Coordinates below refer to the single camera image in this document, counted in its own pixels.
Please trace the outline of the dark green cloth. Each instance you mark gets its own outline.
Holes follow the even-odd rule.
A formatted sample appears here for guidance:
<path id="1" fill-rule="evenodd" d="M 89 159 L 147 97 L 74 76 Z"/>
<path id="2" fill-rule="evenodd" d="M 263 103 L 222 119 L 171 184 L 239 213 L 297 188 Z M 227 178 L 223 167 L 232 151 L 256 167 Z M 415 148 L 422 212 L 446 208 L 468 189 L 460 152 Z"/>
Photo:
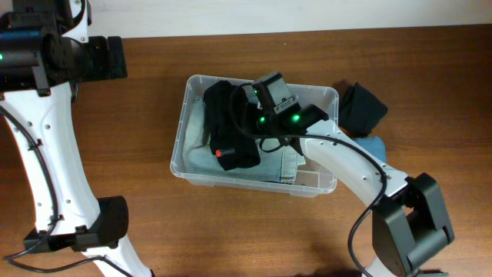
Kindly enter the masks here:
<path id="1" fill-rule="evenodd" d="M 388 107 L 356 82 L 345 90 L 339 105 L 339 126 L 356 137 L 366 137 L 387 114 Z"/>

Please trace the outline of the blue cloth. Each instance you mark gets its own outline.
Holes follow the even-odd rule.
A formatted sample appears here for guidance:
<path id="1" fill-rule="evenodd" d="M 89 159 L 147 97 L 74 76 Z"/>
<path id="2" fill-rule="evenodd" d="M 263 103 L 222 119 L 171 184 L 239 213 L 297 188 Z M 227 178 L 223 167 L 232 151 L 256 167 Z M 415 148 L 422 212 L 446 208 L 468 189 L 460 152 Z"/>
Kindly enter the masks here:
<path id="1" fill-rule="evenodd" d="M 379 161 L 387 163 L 386 146 L 380 137 L 352 138 L 352 140 Z"/>

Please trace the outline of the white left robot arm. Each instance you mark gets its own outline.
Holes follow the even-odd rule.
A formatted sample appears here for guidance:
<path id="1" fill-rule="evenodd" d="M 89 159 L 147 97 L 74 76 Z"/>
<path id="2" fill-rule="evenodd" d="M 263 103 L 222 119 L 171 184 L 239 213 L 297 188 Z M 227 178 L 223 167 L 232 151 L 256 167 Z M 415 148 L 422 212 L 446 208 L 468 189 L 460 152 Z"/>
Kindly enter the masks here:
<path id="1" fill-rule="evenodd" d="M 35 205 L 23 254 L 70 248 L 106 276 L 150 276 L 128 238 L 128 205 L 94 196 L 71 105 L 78 83 L 125 78 L 118 36 L 89 36 L 88 1 L 14 1 L 1 17 L 1 114 L 22 158 Z"/>

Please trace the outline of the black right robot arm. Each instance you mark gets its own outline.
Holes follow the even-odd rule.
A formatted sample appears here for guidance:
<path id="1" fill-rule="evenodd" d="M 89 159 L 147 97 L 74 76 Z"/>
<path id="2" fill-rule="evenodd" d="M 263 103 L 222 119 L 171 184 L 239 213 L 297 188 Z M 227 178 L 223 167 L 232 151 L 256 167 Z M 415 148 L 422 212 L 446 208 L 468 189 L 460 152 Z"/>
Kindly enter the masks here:
<path id="1" fill-rule="evenodd" d="M 376 259 L 361 266 L 364 276 L 417 276 L 421 266 L 454 240 L 439 184 L 427 173 L 410 177 L 346 136 L 314 104 L 301 106 L 279 72 L 250 82 L 261 105 L 258 139 L 277 139 L 334 173 L 366 206 L 350 230 L 372 219 Z"/>

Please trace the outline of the light blue jeans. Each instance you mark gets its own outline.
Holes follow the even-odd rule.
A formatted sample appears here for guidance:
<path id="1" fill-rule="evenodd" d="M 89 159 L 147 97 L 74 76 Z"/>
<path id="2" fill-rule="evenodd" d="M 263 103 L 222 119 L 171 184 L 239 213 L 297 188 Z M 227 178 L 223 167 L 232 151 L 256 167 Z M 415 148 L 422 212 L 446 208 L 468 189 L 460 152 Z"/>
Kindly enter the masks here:
<path id="1" fill-rule="evenodd" d="M 218 159 L 211 154 L 210 130 L 205 121 L 205 102 L 201 96 L 191 102 L 190 117 L 185 131 L 183 162 L 189 173 L 213 175 L 225 178 L 247 179 L 260 182 L 280 182 L 293 184 L 298 167 L 306 160 L 291 147 L 283 147 L 276 152 L 260 151 L 259 165 L 249 169 L 225 171 Z"/>

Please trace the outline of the black garment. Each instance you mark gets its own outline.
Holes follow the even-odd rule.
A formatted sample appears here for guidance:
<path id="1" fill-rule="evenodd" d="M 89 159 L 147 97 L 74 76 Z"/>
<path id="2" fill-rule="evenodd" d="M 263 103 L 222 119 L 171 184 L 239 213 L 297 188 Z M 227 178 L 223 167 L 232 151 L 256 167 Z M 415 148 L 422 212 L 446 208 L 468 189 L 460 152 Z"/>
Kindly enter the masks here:
<path id="1" fill-rule="evenodd" d="M 229 111 L 229 100 L 236 85 L 218 81 L 204 92 L 205 121 L 210 130 L 210 149 L 225 170 L 249 169 L 259 165 L 261 157 L 255 140 L 241 134 Z"/>

